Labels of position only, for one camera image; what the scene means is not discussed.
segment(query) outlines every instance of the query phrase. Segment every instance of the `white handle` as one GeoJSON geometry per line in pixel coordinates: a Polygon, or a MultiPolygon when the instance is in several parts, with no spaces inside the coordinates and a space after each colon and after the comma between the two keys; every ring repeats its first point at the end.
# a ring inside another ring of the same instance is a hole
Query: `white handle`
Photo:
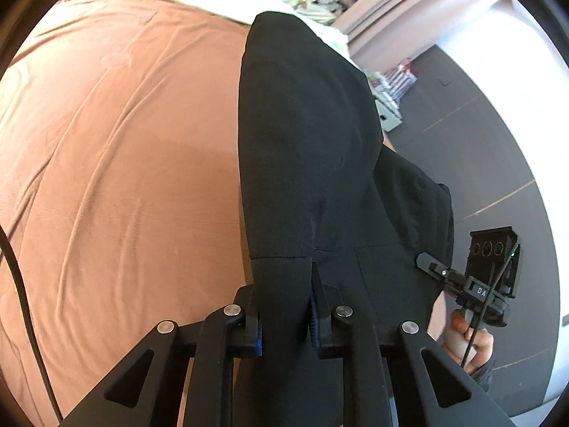
{"type": "MultiPolygon", "coordinates": [[[[464,338],[464,335],[448,326],[443,331],[443,342],[445,342],[445,345],[451,352],[453,352],[462,360],[464,354],[466,353],[466,347],[468,346],[468,342],[464,338]]],[[[466,358],[467,364],[472,361],[474,356],[476,356],[476,348],[473,345],[468,352],[468,357],[466,358]]]]}

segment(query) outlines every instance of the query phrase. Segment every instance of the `white wall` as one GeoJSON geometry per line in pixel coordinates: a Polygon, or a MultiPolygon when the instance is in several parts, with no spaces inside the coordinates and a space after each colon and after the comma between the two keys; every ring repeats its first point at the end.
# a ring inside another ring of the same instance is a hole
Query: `white wall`
{"type": "MultiPolygon", "coordinates": [[[[533,172],[557,251],[561,320],[569,313],[569,69],[531,16],[515,6],[509,0],[496,5],[437,44],[489,99],[533,172]]],[[[569,326],[559,330],[545,401],[568,380],[569,326]]]]}

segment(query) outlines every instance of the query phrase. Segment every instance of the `black cable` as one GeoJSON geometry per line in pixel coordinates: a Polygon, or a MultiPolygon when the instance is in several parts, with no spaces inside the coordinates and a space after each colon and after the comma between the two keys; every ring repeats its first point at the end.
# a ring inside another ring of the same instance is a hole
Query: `black cable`
{"type": "Polygon", "coordinates": [[[30,340],[30,345],[32,347],[33,355],[35,356],[36,362],[38,364],[39,372],[42,375],[43,384],[46,387],[47,396],[51,402],[55,416],[58,418],[58,422],[61,423],[63,420],[62,412],[59,409],[58,401],[53,393],[53,388],[49,382],[49,376],[47,374],[46,365],[43,362],[42,354],[39,351],[38,339],[36,339],[35,333],[33,332],[32,316],[30,313],[30,305],[28,304],[28,298],[26,295],[26,287],[24,285],[24,279],[22,278],[22,272],[18,265],[18,260],[16,259],[16,254],[14,253],[10,241],[2,226],[0,226],[0,249],[4,254],[8,268],[12,273],[12,278],[14,279],[14,284],[16,286],[16,291],[18,292],[18,299],[20,301],[20,308],[22,309],[22,316],[24,318],[24,325],[26,327],[26,332],[28,334],[28,339],[30,340]]]}
{"type": "Polygon", "coordinates": [[[488,304],[490,303],[490,297],[492,296],[492,293],[494,292],[496,285],[500,281],[500,278],[504,275],[504,271],[506,271],[506,268],[510,264],[510,261],[513,258],[514,254],[516,253],[516,250],[518,249],[519,245],[520,245],[520,243],[516,242],[516,244],[514,245],[514,248],[511,249],[510,254],[508,255],[506,261],[502,265],[500,272],[496,275],[496,278],[494,279],[494,281],[492,281],[492,284],[490,286],[490,290],[488,291],[488,295],[486,296],[486,298],[484,299],[484,303],[482,304],[482,310],[480,310],[480,314],[476,318],[476,324],[474,325],[474,329],[472,330],[472,335],[470,336],[470,340],[468,341],[468,345],[466,347],[466,352],[463,356],[463,360],[460,363],[460,367],[462,367],[462,369],[464,369],[466,367],[466,363],[467,363],[467,359],[468,359],[468,353],[470,353],[470,349],[472,348],[472,345],[474,344],[474,338],[476,337],[476,333],[478,332],[478,327],[480,325],[480,322],[482,321],[482,318],[483,318],[484,314],[486,313],[486,309],[488,307],[488,304]]]}

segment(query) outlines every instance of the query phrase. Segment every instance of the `curtain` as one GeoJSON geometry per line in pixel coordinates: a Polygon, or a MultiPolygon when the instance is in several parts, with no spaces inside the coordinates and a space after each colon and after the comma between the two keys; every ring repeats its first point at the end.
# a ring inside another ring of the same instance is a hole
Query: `curtain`
{"type": "Polygon", "coordinates": [[[335,22],[361,68],[384,72],[415,58],[499,0],[359,0],[335,22]]]}

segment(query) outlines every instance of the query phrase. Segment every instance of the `black garment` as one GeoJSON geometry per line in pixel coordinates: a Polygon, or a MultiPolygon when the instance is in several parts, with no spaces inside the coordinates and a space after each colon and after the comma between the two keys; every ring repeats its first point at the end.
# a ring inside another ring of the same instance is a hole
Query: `black garment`
{"type": "Polygon", "coordinates": [[[415,267],[450,264],[451,199],[382,146],[365,75],[294,16],[259,15],[239,89],[241,189],[263,357],[243,360],[235,427],[338,427],[341,361],[307,339],[311,262],[365,311],[381,344],[412,320],[426,328],[441,287],[415,267]]]}

